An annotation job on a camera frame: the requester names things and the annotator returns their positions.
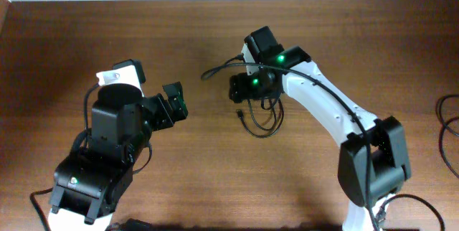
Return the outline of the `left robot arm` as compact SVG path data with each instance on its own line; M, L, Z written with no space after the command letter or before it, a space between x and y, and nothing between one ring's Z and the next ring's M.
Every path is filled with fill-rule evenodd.
M99 89L92 126L80 133L57 166L50 197L51 230L105 230L136 174L142 150L155 131L186 119L180 82L144 97L129 84Z

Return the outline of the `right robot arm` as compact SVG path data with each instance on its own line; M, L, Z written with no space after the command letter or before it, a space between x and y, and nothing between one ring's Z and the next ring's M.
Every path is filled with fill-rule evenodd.
M235 103L260 101L275 116L273 135L284 116L282 94L300 103L340 149L338 180L349 207L342 230L380 230L377 207L392 198L412 176L402 124L380 119L344 95L300 47L284 49L269 27L244 39L239 56L246 66L230 79Z

